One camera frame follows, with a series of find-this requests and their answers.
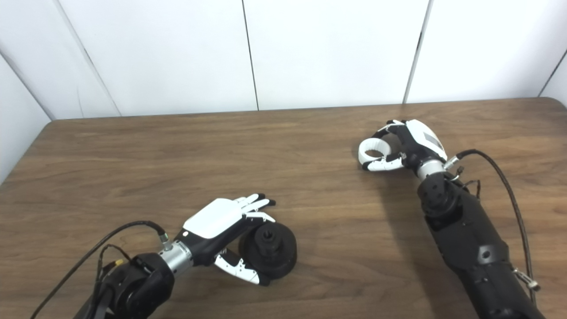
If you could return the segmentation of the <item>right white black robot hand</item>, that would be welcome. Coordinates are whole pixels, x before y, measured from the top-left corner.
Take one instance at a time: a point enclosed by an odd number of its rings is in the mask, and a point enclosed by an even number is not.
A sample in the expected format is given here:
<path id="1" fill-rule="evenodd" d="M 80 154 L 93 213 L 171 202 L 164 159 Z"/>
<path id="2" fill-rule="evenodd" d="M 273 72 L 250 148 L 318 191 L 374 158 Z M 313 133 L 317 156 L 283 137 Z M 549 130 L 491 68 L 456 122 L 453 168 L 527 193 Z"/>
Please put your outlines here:
<path id="1" fill-rule="evenodd" d="M 384 136 L 394 135 L 400 142 L 400 150 L 392 147 Z M 366 171 L 393 171 L 401 168 L 417 170 L 428 161 L 443 165 L 447 154 L 437 135 L 418 120 L 387 121 L 370 138 L 363 140 L 358 148 L 358 161 Z"/>

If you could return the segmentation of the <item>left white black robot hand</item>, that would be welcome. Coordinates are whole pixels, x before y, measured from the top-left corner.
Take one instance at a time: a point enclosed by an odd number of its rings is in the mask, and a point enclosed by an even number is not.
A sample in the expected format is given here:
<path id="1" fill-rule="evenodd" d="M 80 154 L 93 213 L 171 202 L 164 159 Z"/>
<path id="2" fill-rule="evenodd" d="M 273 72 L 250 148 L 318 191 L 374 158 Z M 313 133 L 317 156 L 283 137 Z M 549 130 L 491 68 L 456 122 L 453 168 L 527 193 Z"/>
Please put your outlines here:
<path id="1" fill-rule="evenodd" d="M 261 209 L 275 206 L 265 194 L 236 199 L 217 198 L 184 222 L 172 243 L 172 256 L 162 258 L 179 276 L 191 267 L 215 265 L 234 277 L 268 286 L 271 279 L 228 249 L 228 245 L 256 226 L 274 223 Z"/>

